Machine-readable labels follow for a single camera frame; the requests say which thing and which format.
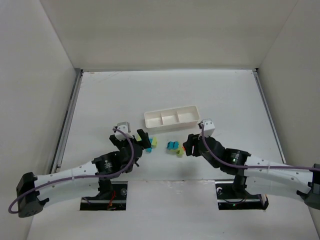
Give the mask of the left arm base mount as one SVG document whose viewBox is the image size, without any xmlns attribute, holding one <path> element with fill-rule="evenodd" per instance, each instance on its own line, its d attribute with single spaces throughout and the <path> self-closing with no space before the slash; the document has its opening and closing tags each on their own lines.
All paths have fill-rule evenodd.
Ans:
<svg viewBox="0 0 320 240">
<path fill-rule="evenodd" d="M 125 211 L 127 208 L 128 182 L 112 181 L 111 190 L 94 197 L 83 197 L 80 211 Z"/>
</svg>

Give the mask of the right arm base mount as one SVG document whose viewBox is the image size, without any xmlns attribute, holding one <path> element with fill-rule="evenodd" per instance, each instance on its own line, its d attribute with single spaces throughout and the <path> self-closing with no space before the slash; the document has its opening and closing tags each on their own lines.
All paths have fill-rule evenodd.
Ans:
<svg viewBox="0 0 320 240">
<path fill-rule="evenodd" d="M 246 177 L 215 181 L 218 209 L 223 210 L 263 210 L 269 206 L 265 194 L 250 194 L 246 191 Z"/>
</svg>

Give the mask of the blue lego brick pair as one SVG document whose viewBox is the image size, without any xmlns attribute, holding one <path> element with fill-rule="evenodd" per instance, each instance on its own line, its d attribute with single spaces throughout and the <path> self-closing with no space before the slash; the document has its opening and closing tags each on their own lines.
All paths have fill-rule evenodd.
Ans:
<svg viewBox="0 0 320 240">
<path fill-rule="evenodd" d="M 179 148 L 179 142 L 178 141 L 169 141 L 167 143 L 166 149 L 168 151 L 174 151 L 176 152 Z"/>
</svg>

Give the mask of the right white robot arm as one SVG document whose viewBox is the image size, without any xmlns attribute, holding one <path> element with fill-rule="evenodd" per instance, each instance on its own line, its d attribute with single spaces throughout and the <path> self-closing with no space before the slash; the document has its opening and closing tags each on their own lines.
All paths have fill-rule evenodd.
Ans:
<svg viewBox="0 0 320 240">
<path fill-rule="evenodd" d="M 254 195 L 292 198 L 320 208 L 320 166 L 291 166 L 265 160 L 247 151 L 225 148 L 213 137 L 189 134 L 187 156 L 203 157 L 213 168 L 234 176 L 232 190 L 243 199 Z"/>
</svg>

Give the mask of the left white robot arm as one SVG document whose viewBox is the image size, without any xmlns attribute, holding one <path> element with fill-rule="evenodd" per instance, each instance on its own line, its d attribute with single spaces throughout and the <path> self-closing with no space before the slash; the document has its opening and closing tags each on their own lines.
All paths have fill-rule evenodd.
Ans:
<svg viewBox="0 0 320 240">
<path fill-rule="evenodd" d="M 137 130 L 139 139 L 123 128 L 113 131 L 109 140 L 116 146 L 116 151 L 56 173 L 25 173 L 16 187 L 16 199 L 8 212 L 17 214 L 19 218 L 28 218 L 51 205 L 75 198 L 86 201 L 108 198 L 112 202 L 117 195 L 112 180 L 123 173 L 130 173 L 143 151 L 152 146 L 148 133 L 142 129 Z"/>
</svg>

